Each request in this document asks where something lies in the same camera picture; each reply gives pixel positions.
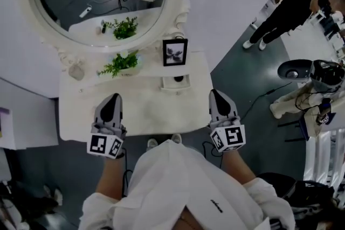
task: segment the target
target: white robot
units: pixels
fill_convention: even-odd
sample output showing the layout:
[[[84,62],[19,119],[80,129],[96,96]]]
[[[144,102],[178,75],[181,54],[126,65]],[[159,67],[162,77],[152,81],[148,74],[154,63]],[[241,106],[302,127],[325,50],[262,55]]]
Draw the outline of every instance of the white robot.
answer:
[[[237,108],[228,96],[213,89],[209,95],[211,121],[208,125],[218,152],[236,150],[246,143],[244,125]],[[120,158],[126,128],[121,124],[122,98],[118,93],[105,98],[97,107],[87,152],[93,155]]]

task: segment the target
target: white cabinet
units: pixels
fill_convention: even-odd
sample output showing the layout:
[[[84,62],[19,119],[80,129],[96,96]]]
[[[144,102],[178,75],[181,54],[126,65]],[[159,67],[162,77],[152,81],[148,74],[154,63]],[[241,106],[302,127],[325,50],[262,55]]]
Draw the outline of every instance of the white cabinet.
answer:
[[[54,101],[0,79],[0,148],[21,150],[58,145]]]

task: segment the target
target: white backdrop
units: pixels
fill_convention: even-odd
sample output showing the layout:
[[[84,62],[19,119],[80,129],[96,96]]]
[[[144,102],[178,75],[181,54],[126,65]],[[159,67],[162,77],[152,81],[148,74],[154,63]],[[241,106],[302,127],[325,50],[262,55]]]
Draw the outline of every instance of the white backdrop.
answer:
[[[267,0],[191,0],[187,34],[203,47],[213,69]],[[0,77],[47,97],[58,97],[56,51],[42,45],[21,15],[18,0],[0,0]]]

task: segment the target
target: person in black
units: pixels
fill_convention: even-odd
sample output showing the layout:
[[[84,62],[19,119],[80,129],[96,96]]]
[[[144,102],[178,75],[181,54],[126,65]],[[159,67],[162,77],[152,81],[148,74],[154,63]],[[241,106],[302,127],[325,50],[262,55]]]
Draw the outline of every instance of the person in black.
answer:
[[[263,50],[267,43],[302,25],[312,13],[310,10],[311,1],[283,0],[252,37],[243,43],[243,48],[248,49],[263,37],[259,45],[260,50]]]

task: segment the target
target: picture frame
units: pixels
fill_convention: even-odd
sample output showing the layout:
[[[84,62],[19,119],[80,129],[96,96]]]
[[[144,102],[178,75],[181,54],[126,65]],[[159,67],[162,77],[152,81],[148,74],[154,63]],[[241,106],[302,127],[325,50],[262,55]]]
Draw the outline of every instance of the picture frame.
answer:
[[[163,66],[185,65],[188,39],[163,40]]]

